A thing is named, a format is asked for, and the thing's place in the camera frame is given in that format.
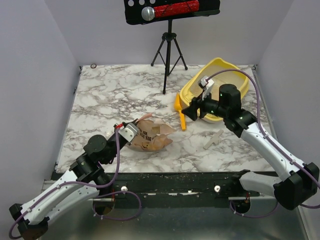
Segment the white wall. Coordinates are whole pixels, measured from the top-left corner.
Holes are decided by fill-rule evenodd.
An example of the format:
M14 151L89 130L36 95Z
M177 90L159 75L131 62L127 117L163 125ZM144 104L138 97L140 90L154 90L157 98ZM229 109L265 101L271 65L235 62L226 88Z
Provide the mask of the white wall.
M257 69L279 141L320 166L320 1L295 0ZM310 201L320 204L320 190ZM310 210L320 237L320 210Z
M58 156L79 67L43 0L0 7L0 239Z
M165 21L127 24L123 0L45 1L82 65L150 64L168 29ZM189 65L206 64L215 57L256 64L292 2L221 0L220 14L174 20L173 31ZM173 64L178 57L175 47L172 52Z

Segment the microphone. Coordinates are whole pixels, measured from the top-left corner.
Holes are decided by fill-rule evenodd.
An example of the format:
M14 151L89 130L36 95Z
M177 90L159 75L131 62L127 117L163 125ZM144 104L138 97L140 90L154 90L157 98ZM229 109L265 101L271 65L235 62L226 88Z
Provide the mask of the microphone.
M199 2L198 0L192 0L155 7L146 6L142 9L141 16L145 21L152 21L155 18L164 18L197 11L199 11Z

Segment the yellow plastic bin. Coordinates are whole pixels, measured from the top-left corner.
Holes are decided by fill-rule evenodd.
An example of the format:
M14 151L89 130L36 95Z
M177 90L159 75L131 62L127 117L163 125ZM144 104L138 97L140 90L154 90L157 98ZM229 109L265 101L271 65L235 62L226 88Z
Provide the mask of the yellow plastic bin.
M224 69L239 69L237 66L224 61L222 58L217 57L204 66L180 91L181 104L183 108L189 106L192 98L201 94L202 89L199 87L198 82L205 76L209 77L212 74ZM219 87L223 84L233 84L241 92L241 99L246 95L249 90L249 79L240 72L227 71L220 73L213 78L214 85L211 91L211 97L214 100L219 100ZM204 118L209 123L215 123L223 120L221 117L207 114Z

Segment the silver microphone grille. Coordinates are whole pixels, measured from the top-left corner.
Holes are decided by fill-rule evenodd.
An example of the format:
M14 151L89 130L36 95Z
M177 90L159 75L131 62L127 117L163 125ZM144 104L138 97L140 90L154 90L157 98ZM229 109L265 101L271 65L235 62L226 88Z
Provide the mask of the silver microphone grille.
M151 21L155 18L155 10L153 7L146 6L141 11L141 16L145 21Z

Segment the tripod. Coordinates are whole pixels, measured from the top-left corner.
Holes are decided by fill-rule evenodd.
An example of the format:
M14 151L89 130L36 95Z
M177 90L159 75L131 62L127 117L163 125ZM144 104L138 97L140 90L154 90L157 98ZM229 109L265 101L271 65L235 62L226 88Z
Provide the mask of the tripod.
M172 32L172 20L168 20L168 32L165 32L162 35L162 42L161 42L158 50L156 51L154 59L153 59L153 61L151 63L151 67L153 67L158 55L160 55L160 57L161 57L161 59L162 59L162 61L164 63L165 72L164 72L164 83L163 83L163 91L162 91L163 94L166 94L167 76L169 76L171 74L171 72L173 71L173 69L175 68L175 66L177 65L177 63L178 63L178 61L180 59L183 62L184 69L188 70L188 67L186 65L184 57L182 56L182 52L180 50L180 47L178 45L176 37L177 37L177 34ZM170 54L171 54L171 41L172 40L174 41L175 46L176 46L180 56L179 56L178 60L175 62L175 64L173 65L172 69L170 70ZM161 50L161 48L162 48L162 46L163 46L165 41L167 42L167 47L166 47L166 58L164 60L164 58L161 55L160 50Z

